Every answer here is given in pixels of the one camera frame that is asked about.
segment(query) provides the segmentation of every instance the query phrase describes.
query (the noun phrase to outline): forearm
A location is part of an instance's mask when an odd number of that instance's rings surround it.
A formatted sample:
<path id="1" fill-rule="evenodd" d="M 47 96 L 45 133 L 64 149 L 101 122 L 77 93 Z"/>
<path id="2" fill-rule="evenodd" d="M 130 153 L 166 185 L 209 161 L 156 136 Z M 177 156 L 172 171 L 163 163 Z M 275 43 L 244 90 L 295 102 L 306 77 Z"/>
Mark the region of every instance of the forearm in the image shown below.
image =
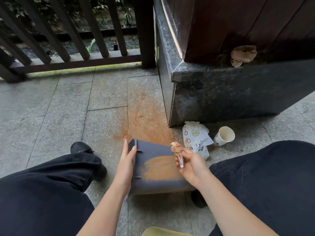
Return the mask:
<path id="1" fill-rule="evenodd" d="M 111 185 L 77 236 L 115 236 L 124 193 Z"/>
<path id="2" fill-rule="evenodd" d="M 278 235 L 243 206 L 211 172 L 199 190 L 224 236 Z"/>

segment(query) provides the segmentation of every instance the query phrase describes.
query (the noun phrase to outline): yellow fabric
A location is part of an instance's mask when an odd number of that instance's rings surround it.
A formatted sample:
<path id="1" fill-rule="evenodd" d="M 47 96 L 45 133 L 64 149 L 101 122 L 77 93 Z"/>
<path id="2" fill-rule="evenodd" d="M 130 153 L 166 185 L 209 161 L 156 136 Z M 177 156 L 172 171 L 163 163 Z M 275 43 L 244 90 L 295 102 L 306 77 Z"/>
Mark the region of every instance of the yellow fabric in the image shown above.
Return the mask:
<path id="1" fill-rule="evenodd" d="M 192 236 L 192 235 L 152 226 L 147 228 L 143 232 L 142 236 Z"/>

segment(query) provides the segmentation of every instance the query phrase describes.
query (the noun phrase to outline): white paper cup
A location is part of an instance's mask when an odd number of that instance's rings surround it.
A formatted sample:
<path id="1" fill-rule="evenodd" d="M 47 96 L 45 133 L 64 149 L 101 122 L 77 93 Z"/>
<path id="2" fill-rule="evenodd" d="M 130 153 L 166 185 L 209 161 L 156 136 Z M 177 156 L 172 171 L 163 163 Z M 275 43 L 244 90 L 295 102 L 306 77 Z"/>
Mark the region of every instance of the white paper cup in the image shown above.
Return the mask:
<path id="1" fill-rule="evenodd" d="M 219 129 L 219 132 L 217 133 L 213 141 L 217 146 L 223 146 L 224 144 L 233 141 L 234 138 L 235 138 L 234 131 L 227 126 L 224 126 Z"/>

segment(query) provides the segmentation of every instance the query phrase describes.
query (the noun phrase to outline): brown crumpled paper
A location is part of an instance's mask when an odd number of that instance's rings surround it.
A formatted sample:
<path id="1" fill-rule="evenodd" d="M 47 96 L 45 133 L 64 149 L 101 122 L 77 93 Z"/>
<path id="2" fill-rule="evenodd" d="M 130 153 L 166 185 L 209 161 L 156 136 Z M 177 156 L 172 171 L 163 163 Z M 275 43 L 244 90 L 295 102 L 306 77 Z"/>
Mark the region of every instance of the brown crumpled paper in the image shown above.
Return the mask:
<path id="1" fill-rule="evenodd" d="M 238 46 L 231 52 L 231 64 L 240 67 L 243 62 L 252 61 L 257 55 L 256 46 Z"/>
<path id="2" fill-rule="evenodd" d="M 174 152 L 174 155 L 178 157 L 178 163 L 180 168 L 184 167 L 184 159 L 182 155 L 183 147 L 178 142 L 171 143 L 171 151 Z"/>

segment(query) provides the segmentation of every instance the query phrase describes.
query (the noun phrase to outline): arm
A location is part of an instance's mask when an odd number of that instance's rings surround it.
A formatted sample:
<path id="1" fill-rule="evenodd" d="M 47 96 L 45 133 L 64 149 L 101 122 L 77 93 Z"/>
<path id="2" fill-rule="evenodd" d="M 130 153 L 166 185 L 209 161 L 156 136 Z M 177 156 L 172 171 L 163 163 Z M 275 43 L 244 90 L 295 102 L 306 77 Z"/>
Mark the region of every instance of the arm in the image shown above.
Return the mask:
<path id="1" fill-rule="evenodd" d="M 77 236 L 115 236 L 120 209 L 131 187 L 136 152 L 134 146 L 128 154 L 128 142 L 125 139 L 113 183 Z"/>
<path id="2" fill-rule="evenodd" d="M 227 190 L 199 154 L 184 149 L 183 157 L 185 165 L 179 172 L 203 195 L 224 236 L 278 235 Z"/>

